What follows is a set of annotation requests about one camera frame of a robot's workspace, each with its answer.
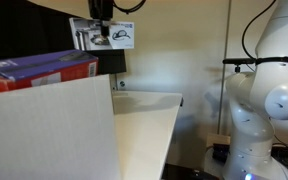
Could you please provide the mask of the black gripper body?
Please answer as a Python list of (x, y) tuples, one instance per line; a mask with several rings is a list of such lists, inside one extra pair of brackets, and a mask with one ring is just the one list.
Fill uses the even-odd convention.
[(93, 19), (110, 21), (113, 18), (113, 0), (88, 0)]

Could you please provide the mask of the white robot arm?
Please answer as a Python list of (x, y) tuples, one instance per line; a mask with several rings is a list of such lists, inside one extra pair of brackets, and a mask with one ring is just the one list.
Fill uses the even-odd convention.
[(273, 159), (273, 119), (288, 120), (288, 0), (276, 7), (250, 62), (253, 72), (226, 80), (232, 134), (224, 180), (288, 180), (288, 169)]

